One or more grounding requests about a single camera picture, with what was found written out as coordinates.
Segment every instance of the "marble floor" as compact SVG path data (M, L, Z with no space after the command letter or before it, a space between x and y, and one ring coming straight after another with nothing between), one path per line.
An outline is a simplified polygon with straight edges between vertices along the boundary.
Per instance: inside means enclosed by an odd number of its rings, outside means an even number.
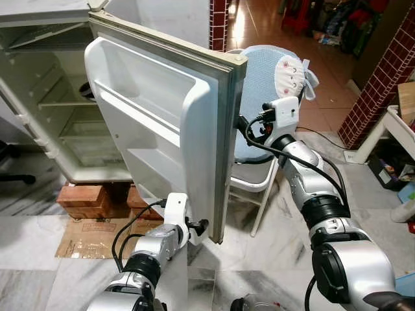
M328 133L339 143L335 134ZM415 270L415 235L390 220L399 205L366 165L344 163L342 150L314 133L297 138L332 159L342 172L353 217L383 248L396 276ZM113 260L58 259L54 253L68 220L54 200L64 182L57 167L41 154L26 154L1 169L35 174L38 181L0 185L0 310L86 310L116 272ZM163 274L156 295L169 310L229 310L231 302L259 293L285 310L302 310L311 267L307 227L278 174L255 238L249 232L256 207L232 200L221 245L205 240L188 245ZM187 286L187 293L178 291ZM341 310L317 290L311 310Z

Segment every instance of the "wall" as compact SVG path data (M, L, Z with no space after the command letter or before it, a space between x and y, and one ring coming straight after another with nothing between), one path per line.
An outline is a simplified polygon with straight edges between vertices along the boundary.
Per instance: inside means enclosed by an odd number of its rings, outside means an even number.
M375 71L363 87L338 134L344 145L356 149L415 69L415 3L412 2Z
M209 48L215 51L226 51L228 39L228 9L231 0L210 0L210 33Z
M381 21L376 26L367 46L353 68L351 77L359 89L363 89L364 85L369 81L376 65L381 60L383 53L388 48L401 22L407 15L411 4L412 0L389 2Z
M113 0L106 11L209 48L209 0Z

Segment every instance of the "black chair base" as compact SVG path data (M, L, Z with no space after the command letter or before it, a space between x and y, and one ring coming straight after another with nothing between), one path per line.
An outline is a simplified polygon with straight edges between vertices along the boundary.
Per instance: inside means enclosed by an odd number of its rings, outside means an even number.
M6 144L4 141L0 141L0 160L5 157L19 157L20 151L10 144ZM16 174L16 175L0 175L0 181L17 181L21 180L27 185L31 185L36 181L33 175Z

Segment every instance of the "white chair leg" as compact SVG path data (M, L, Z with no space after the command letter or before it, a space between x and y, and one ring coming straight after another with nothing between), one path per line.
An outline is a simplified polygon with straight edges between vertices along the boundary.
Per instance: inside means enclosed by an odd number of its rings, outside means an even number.
M255 235L257 234L259 223L261 222L262 214L264 213L264 209L265 209L265 205L267 204L272 185L274 184L274 179L277 174L277 170L278 170L278 163L275 161L274 167L272 168L272 175L270 178L270 182L262 198L261 205L259 206L259 209L258 209L257 217L255 218L254 227L252 228L251 233L250 233L252 237L255 237Z

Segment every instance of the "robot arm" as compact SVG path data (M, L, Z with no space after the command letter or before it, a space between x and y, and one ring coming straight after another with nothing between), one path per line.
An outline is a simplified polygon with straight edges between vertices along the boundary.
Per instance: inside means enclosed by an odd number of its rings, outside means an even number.
M264 104L265 111L257 118L263 122L264 135L254 137L248 124L245 138L248 144L259 146L258 142L264 142L266 150L275 150L293 200L309 228L314 276L320 293L346 310L415 310L413 297L395 292L395 275L387 256L350 218L346 195L342 196L309 165L294 160L300 158L323 170L322 157L291 136L292 126L295 128L298 122L296 99L288 97Z
M207 220L191 223L185 217L187 195L170 193L164 223L142 236L121 273L88 307L88 311L165 311L155 289L168 261L190 237L202 235Z

